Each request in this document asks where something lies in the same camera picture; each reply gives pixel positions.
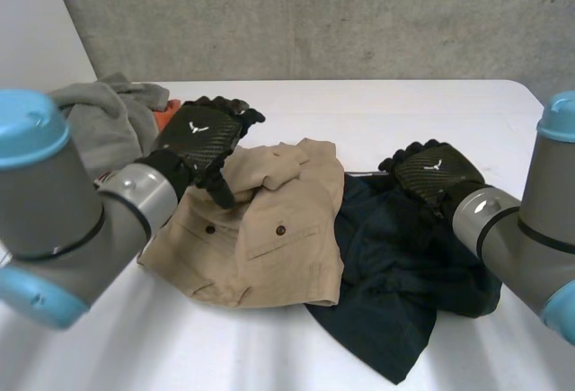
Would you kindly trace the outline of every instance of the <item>blue joint cap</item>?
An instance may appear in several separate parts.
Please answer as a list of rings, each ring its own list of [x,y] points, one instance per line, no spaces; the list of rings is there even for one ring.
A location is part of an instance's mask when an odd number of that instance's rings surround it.
[[[49,328],[65,330],[90,307],[58,285],[10,264],[0,268],[0,301]]]
[[[575,280],[551,295],[539,317],[545,325],[575,345]]]
[[[46,160],[70,139],[52,100],[31,90],[0,90],[0,171]]]
[[[537,131],[553,141],[575,143],[575,91],[551,98],[537,124]]]

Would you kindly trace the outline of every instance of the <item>gray cloth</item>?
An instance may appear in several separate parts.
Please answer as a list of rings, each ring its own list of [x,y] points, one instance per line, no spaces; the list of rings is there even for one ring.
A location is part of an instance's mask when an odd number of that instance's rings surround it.
[[[67,118],[88,175],[96,178],[150,152],[158,134],[152,111],[165,110],[169,92],[114,74],[50,96]]]

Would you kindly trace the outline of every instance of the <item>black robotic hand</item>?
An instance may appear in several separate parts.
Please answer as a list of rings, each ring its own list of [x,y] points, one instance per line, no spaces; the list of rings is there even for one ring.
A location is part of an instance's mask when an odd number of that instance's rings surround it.
[[[446,198],[456,190],[474,191],[485,186],[477,168],[447,143],[431,139],[425,145],[414,142],[379,165],[411,196],[442,215]]]
[[[250,126],[265,117],[237,99],[218,96],[185,102],[156,139],[156,151],[140,159],[165,175],[181,198],[195,184],[206,189],[224,209],[234,206],[234,195],[221,169]]]

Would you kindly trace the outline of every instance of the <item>khaki shirt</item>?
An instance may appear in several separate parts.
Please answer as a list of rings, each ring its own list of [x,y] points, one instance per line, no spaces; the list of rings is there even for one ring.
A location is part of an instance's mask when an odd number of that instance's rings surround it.
[[[241,148],[223,170],[237,205],[189,188],[138,262],[187,297],[228,307],[337,304],[333,222],[343,167],[331,142]]]

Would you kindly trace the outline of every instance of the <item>concrete wall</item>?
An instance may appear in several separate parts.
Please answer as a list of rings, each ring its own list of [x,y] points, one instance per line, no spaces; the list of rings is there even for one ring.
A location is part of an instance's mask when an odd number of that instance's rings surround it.
[[[575,0],[65,0],[98,75],[575,88]]]

